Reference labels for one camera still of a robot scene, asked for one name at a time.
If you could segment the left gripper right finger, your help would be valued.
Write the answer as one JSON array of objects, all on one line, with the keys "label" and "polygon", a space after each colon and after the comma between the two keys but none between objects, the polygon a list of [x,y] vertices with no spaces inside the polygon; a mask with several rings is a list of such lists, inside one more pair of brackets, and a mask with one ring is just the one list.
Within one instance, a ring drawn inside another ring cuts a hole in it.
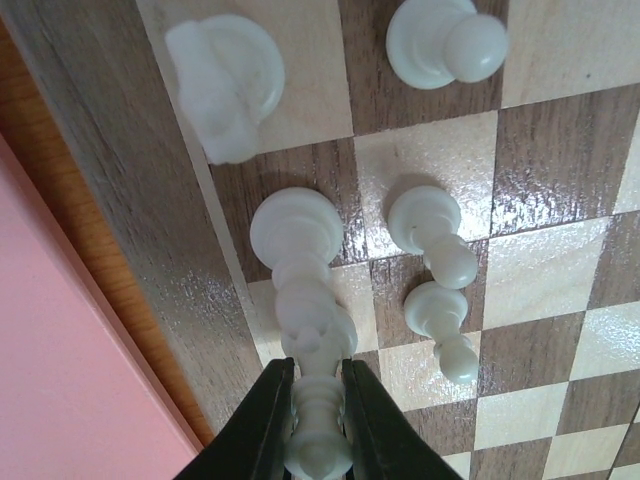
[{"label": "left gripper right finger", "polygon": [[454,479],[461,476],[412,428],[362,360],[342,361],[344,428],[353,447],[348,479]]}]

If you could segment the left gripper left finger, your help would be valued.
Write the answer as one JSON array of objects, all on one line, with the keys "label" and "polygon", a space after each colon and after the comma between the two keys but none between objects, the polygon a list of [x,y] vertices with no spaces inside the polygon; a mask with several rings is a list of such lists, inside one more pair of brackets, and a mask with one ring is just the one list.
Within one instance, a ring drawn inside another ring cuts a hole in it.
[{"label": "left gripper left finger", "polygon": [[270,361],[224,428],[179,477],[290,479],[284,465],[284,444],[293,381],[293,359]]}]

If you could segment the white chess pawn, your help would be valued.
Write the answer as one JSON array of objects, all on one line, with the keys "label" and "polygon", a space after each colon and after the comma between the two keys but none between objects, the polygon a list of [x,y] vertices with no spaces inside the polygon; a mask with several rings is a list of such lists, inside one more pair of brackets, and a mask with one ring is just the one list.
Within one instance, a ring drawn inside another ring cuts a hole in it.
[{"label": "white chess pawn", "polygon": [[471,1],[407,0],[386,33],[394,73],[420,90],[483,81],[499,70],[508,48],[504,23]]},{"label": "white chess pawn", "polygon": [[435,281],[414,288],[404,302],[407,326],[435,342],[433,352],[440,371],[455,384],[469,384],[478,375],[478,356],[469,338],[461,333],[467,313],[465,296]]},{"label": "white chess pawn", "polygon": [[417,186],[392,204],[387,225],[395,245],[419,255],[441,286],[459,290],[470,285],[478,272],[476,255],[458,235],[461,210],[445,190]]}]

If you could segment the white chess knight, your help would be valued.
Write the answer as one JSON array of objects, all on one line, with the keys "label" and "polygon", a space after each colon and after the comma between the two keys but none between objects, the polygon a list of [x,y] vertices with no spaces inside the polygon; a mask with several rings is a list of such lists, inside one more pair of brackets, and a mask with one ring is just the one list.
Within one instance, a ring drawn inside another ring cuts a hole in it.
[{"label": "white chess knight", "polygon": [[258,154],[259,127],[277,107],[285,66],[256,22],[223,14],[170,28],[165,43],[178,80],[179,106],[213,165]]}]

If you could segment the white chess queen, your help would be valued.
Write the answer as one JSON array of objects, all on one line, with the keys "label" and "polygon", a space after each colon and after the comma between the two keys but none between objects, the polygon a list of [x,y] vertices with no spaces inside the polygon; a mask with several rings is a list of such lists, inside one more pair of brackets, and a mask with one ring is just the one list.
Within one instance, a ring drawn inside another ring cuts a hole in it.
[{"label": "white chess queen", "polygon": [[332,327],[313,352],[300,349],[288,336],[283,350],[301,372],[291,390],[293,431],[284,465],[300,479],[338,479],[353,465],[352,447],[342,430],[345,388],[336,376],[340,361],[351,353],[350,338]]}]

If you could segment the white chess bishop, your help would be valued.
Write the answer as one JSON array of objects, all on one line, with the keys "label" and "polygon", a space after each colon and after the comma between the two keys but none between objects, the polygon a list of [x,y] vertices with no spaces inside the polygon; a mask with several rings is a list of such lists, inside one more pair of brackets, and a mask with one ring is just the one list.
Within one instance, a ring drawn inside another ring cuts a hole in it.
[{"label": "white chess bishop", "polygon": [[275,317],[282,338],[296,350],[315,352],[336,334],[341,356],[355,353],[355,324],[331,286],[330,263],[341,250],[343,233],[336,207],[308,188],[279,190],[254,214],[251,248],[271,270]]}]

